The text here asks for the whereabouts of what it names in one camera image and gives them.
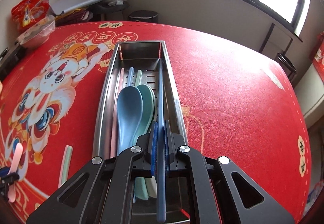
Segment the black metal chair frame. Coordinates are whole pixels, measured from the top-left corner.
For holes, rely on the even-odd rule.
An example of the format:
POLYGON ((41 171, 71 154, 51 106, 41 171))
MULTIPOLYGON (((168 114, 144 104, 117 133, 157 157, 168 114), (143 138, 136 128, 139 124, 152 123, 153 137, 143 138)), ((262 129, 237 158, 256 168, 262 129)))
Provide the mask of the black metal chair frame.
POLYGON ((290 35, 272 23, 262 42, 259 53, 274 59, 278 53, 285 55, 292 42, 293 38, 290 35))

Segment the red festive table mat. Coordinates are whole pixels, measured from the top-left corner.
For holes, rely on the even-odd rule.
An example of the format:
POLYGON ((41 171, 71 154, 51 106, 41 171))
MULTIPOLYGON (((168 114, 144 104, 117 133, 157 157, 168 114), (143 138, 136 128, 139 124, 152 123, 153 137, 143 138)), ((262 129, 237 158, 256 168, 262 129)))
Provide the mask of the red festive table mat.
POLYGON ((1 215, 23 223, 58 187, 66 146, 69 174, 92 157, 104 78, 116 43, 163 40, 189 145, 228 156, 296 222, 311 176, 310 144, 298 100, 275 61, 232 41, 151 23, 83 23, 57 28, 3 80, 1 166, 24 146, 16 201, 1 215))

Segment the blue ceramic spoon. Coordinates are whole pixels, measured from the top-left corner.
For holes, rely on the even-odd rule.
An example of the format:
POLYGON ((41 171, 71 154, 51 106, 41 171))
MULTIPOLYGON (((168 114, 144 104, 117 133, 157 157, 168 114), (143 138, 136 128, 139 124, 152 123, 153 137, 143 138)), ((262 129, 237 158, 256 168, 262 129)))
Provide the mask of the blue ceramic spoon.
POLYGON ((118 142, 117 155, 132 145, 132 140, 142 118, 143 101, 138 88, 127 86, 117 98, 118 142))

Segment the metal bowl with plastic wrap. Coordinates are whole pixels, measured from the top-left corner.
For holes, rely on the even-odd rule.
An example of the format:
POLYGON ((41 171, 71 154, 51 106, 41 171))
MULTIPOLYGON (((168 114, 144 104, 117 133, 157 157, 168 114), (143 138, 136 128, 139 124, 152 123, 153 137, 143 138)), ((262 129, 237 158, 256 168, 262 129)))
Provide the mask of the metal bowl with plastic wrap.
POLYGON ((29 50, 37 49, 55 31, 55 17, 48 15, 18 36, 16 41, 29 50))

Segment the stainless steel cutlery tray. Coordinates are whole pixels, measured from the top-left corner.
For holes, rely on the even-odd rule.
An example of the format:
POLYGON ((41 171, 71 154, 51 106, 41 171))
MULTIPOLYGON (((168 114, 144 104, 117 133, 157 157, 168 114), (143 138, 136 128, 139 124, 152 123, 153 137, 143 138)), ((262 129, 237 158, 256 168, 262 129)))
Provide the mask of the stainless steel cutlery tray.
POLYGON ((117 42, 100 96, 93 155, 111 159, 133 146, 144 155, 137 168, 147 177, 134 180, 130 223, 156 223, 154 170, 159 120, 164 121, 169 167, 176 166, 175 143, 186 144, 180 99, 163 41, 117 42))

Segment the black round trash bin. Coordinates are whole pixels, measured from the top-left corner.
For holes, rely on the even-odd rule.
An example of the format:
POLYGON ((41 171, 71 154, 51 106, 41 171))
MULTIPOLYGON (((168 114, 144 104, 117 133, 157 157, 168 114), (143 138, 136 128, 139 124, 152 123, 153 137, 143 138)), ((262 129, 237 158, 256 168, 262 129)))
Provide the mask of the black round trash bin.
POLYGON ((158 23, 158 16, 156 11, 137 10, 130 13, 128 19, 133 22, 158 23))

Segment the green ceramic spoon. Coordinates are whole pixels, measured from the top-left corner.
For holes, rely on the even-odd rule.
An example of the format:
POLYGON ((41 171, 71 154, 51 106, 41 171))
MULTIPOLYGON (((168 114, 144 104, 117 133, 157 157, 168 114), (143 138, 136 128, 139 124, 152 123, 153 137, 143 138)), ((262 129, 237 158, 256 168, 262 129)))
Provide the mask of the green ceramic spoon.
MULTIPOLYGON (((150 86, 146 84, 141 84, 137 86, 138 90, 141 93, 143 101, 143 112, 140 124, 132 140, 132 145, 134 146, 137 143, 137 140, 140 136, 145 135, 150 128, 151 121, 154 116, 154 92, 150 86)), ((145 178, 137 177, 135 180, 134 186, 134 195, 138 199, 144 201, 148 200, 149 195, 146 188, 145 178)))

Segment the black device on table edge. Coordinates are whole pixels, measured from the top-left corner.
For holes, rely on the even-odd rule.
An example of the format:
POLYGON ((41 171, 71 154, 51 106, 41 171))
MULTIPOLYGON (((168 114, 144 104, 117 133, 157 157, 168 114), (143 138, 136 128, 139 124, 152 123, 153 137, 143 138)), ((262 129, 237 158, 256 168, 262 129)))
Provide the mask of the black device on table edge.
POLYGON ((1 53, 1 67, 0 77, 4 80, 8 74, 14 69, 14 67, 22 60, 26 55, 26 48, 20 45, 18 41, 14 46, 6 48, 1 53))

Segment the red cloth on refrigerator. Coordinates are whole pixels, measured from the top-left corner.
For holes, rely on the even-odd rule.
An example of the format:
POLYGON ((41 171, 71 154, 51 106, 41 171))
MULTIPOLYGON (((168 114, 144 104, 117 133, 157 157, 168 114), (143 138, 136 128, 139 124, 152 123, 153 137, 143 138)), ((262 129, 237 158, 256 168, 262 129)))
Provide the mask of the red cloth on refrigerator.
POLYGON ((324 33, 321 32, 317 36, 316 44, 312 49, 309 59, 312 60, 312 65, 315 67, 322 82, 324 82, 324 33))

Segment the blue chopstick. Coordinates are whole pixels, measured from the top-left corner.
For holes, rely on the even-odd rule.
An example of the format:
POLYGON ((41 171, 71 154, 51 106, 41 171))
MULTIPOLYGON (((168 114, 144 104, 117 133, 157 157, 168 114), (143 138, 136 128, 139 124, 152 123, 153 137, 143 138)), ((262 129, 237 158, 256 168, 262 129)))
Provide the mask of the blue chopstick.
POLYGON ((157 134, 157 221, 166 220, 163 61, 159 59, 157 134))
POLYGON ((129 73, 128 73, 128 76, 127 76, 127 86, 131 86, 131 84, 132 84, 133 73, 134 73, 134 68, 130 67, 129 68, 129 73))

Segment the red snack bag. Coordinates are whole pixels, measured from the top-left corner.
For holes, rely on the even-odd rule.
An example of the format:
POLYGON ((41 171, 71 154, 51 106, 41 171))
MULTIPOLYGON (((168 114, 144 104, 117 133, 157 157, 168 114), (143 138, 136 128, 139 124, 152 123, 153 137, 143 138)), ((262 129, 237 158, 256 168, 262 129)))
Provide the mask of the red snack bag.
POLYGON ((45 18, 50 8, 48 0, 22 0, 11 9, 12 21, 16 23, 19 34, 28 30, 45 18))

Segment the pink ceramic spoon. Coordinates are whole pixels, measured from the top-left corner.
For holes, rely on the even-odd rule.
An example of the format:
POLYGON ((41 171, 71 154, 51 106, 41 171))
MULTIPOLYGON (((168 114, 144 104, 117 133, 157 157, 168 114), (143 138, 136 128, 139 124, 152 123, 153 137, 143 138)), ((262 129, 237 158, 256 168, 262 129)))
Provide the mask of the pink ceramic spoon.
MULTIPOLYGON (((17 143, 16 146, 15 146, 15 151, 14 151, 14 155, 13 155, 13 158, 12 158, 12 164, 11 164, 11 167, 9 169, 10 174, 11 173, 16 173, 16 171, 18 169, 18 166, 19 166, 21 156, 22 156, 22 152, 23 152, 22 144, 17 143)), ((8 191, 8 201, 10 203, 15 202, 15 197, 16 197, 15 187, 14 187, 14 184, 12 184, 9 187, 9 191, 8 191)))

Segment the beige ceramic spoon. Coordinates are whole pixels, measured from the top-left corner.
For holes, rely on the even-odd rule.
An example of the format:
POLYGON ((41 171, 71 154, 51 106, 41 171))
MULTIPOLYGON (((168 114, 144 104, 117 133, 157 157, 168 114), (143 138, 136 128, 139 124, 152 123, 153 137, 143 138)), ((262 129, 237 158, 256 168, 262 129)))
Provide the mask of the beige ceramic spoon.
MULTIPOLYGON (((155 94, 153 89, 148 86, 148 88, 150 89, 150 93, 151 93, 151 99, 153 100, 153 107, 152 107, 152 116, 151 116, 151 122, 154 119, 154 115, 155 115, 155 107, 156 107, 156 102, 155 102, 155 94)), ((155 179, 155 176, 152 176, 151 178, 146 178, 146 188, 147 188, 147 192, 148 195, 152 198, 156 198, 157 197, 157 182, 155 179)))

